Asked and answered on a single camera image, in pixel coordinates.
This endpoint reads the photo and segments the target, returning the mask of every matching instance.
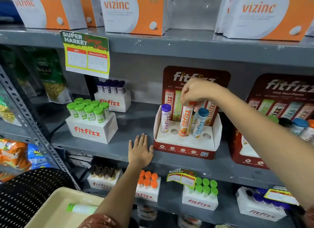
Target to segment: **black mesh basket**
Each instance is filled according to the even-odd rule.
[[[75,189],[60,169],[24,172],[0,185],[0,228],[23,228],[49,196],[60,187]]]

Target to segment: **hand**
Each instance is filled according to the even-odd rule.
[[[219,84],[198,78],[190,78],[184,85],[181,94],[182,105],[188,106],[189,102],[196,102],[194,111],[198,112],[204,101],[213,101],[215,95],[224,87]]]
[[[134,147],[132,149],[132,140],[129,141],[129,165],[139,166],[141,169],[146,167],[153,158],[154,146],[150,146],[147,150],[147,135],[142,134],[135,138]]]

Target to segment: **price tag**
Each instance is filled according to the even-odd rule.
[[[296,198],[284,186],[275,186],[267,191],[265,198],[299,206]]]
[[[109,78],[108,38],[61,31],[67,71]]]
[[[167,177],[167,182],[170,181],[176,181],[176,182],[180,182],[181,181],[181,174],[171,174]]]
[[[188,186],[194,186],[195,178],[193,177],[188,177],[186,175],[182,175],[181,177],[181,183],[183,185],[188,185]]]

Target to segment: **qr code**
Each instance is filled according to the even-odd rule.
[[[201,152],[201,156],[208,157],[208,152]]]

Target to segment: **beige tray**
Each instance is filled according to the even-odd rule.
[[[99,206],[103,198],[70,188],[54,191],[25,228],[77,228],[88,215],[67,212],[69,203]]]

